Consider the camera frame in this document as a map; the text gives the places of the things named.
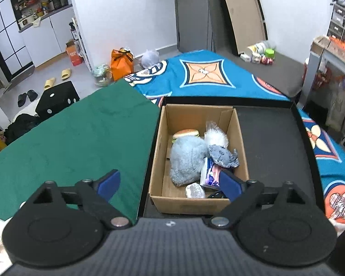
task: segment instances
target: gray plush toy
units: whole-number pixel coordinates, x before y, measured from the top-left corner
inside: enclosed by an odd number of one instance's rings
[[[199,180],[207,156],[208,148],[203,139],[194,136],[176,139],[170,153],[170,177],[174,185],[180,187]]]

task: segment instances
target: black circular disc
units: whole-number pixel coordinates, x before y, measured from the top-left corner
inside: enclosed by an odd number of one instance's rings
[[[3,231],[3,243],[12,261],[56,267],[90,254],[102,235],[101,223],[90,214],[42,204],[18,212]]]
[[[261,260],[300,267],[319,262],[335,248],[336,232],[321,212],[287,204],[255,211],[238,225],[243,246]]]

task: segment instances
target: black slipper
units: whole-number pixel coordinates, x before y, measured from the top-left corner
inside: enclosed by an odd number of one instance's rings
[[[22,107],[26,103],[27,94],[22,93],[18,96],[18,107]]]
[[[27,95],[30,101],[34,101],[38,96],[38,94],[33,89],[28,90]]]

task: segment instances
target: brown board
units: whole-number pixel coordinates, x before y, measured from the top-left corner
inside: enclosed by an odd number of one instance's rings
[[[259,0],[220,0],[232,53],[267,40],[265,18]]]

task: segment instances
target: orange cardboard box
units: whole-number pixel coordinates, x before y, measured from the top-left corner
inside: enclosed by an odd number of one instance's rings
[[[185,186],[176,187],[169,175],[173,134],[183,129],[196,129],[202,137],[207,121],[214,121],[227,134],[229,150],[238,150],[240,165],[234,174],[241,180],[249,179],[240,124],[233,107],[167,104],[161,109],[149,185],[151,201],[161,213],[213,215],[230,203],[228,199],[187,198]]]
[[[72,61],[73,66],[77,66],[82,63],[82,57],[77,54],[76,46],[74,41],[69,41],[66,44],[66,53],[69,55],[70,60]]]

